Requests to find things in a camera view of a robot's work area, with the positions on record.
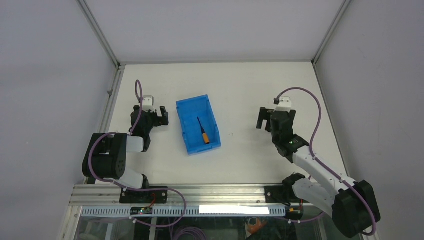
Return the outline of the orange handled screwdriver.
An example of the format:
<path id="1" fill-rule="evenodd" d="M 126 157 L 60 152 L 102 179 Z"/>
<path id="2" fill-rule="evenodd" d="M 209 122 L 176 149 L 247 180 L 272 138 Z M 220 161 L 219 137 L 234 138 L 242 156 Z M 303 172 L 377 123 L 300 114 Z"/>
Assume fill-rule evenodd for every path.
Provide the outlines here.
<path id="1" fill-rule="evenodd" d="M 204 144 L 205 144 L 205 145 L 210 144 L 209 137 L 208 137 L 208 135 L 207 135 L 207 133 L 206 133 L 205 129 L 203 128 L 202 123 L 201 123 L 201 121 L 200 121 L 200 118 L 199 118 L 199 117 L 197 117 L 197 121 L 198 121 L 199 126 L 200 126 L 201 135 L 202 135 L 202 139 L 203 139 Z"/>

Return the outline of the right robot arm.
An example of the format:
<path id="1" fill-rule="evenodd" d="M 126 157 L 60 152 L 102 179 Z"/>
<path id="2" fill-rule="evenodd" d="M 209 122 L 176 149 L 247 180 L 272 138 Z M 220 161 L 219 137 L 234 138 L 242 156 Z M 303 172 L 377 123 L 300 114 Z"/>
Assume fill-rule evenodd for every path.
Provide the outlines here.
<path id="1" fill-rule="evenodd" d="M 277 152 L 290 163 L 307 172 L 316 182 L 303 174 L 293 173 L 283 180 L 284 203 L 305 200 L 329 215 L 336 228 L 347 238 L 353 238 L 381 220 L 374 189 L 365 180 L 356 181 L 336 173 L 317 154 L 311 153 L 309 142 L 293 131 L 295 110 L 259 109 L 257 129 L 263 123 L 271 134 Z"/>

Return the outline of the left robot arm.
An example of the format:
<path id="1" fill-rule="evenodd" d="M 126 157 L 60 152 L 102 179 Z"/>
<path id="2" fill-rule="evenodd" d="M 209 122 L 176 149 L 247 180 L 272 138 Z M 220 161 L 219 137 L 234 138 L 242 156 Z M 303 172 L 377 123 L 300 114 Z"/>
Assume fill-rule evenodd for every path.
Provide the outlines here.
<path id="1" fill-rule="evenodd" d="M 145 203 L 151 196 L 147 176 L 127 167 L 128 153 L 147 152 L 151 145 L 150 133 L 154 127 L 168 126 L 169 113 L 165 106 L 141 109 L 135 105 L 131 113 L 131 126 L 127 133 L 94 133 L 82 162 L 82 173 L 104 183 L 112 183 L 131 190 L 131 197 Z"/>

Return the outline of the blue plastic bin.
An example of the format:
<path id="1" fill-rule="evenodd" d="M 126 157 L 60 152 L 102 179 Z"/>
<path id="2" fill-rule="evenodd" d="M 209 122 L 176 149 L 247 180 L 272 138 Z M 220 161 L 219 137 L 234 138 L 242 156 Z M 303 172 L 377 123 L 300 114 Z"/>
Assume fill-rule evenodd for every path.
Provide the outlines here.
<path id="1" fill-rule="evenodd" d="M 189 155 L 200 154 L 221 147 L 217 121 L 207 94 L 178 100 L 176 111 L 181 125 L 183 141 Z M 204 144 L 199 117 L 210 144 Z"/>

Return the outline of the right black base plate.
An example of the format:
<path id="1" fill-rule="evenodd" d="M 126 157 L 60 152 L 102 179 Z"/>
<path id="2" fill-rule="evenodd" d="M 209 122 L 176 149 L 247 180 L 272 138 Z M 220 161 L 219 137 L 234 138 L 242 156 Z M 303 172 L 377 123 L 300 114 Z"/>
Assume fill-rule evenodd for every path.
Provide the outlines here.
<path id="1" fill-rule="evenodd" d="M 297 203 L 297 198 L 293 194 L 293 190 L 283 185 L 267 185 L 264 187 L 265 202 L 268 204 L 279 203 L 290 206 Z"/>

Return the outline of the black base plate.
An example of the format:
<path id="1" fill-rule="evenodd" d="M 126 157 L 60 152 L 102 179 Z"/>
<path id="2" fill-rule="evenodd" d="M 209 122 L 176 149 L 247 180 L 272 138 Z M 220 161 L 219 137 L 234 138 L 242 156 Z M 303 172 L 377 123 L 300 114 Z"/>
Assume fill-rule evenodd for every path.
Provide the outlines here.
<path id="1" fill-rule="evenodd" d="M 168 201 L 168 187 L 153 187 L 149 191 L 121 190 L 120 204 L 166 204 Z"/>
<path id="2" fill-rule="evenodd" d="M 283 185 L 267 185 L 264 187 L 265 202 L 268 204 L 279 203 L 290 206 L 297 203 L 297 198 L 293 194 L 293 190 Z"/>

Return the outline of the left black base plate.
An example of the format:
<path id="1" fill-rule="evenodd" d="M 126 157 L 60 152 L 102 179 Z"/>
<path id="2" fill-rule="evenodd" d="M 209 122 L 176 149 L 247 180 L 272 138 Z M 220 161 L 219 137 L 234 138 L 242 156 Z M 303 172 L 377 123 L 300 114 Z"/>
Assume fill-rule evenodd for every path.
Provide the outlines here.
<path id="1" fill-rule="evenodd" d="M 149 191 L 121 190 L 120 204 L 166 204 L 168 201 L 168 187 L 153 187 Z"/>

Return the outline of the aluminium front rail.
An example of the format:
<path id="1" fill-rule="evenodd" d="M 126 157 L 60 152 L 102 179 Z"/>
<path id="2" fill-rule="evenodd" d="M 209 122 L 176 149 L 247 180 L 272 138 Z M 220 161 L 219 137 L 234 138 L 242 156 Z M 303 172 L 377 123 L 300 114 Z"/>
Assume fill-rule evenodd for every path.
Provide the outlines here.
<path id="1" fill-rule="evenodd" d="M 200 205 L 235 205 L 265 206 L 279 203 L 266 203 L 265 186 L 279 186 L 282 183 L 265 184 L 166 184 L 150 185 L 149 189 L 165 186 L 168 188 L 167 203 L 156 206 L 200 206 Z M 121 190 L 115 184 L 81 184 L 75 185 L 71 194 L 70 206 L 141 206 L 149 204 L 119 203 Z"/>

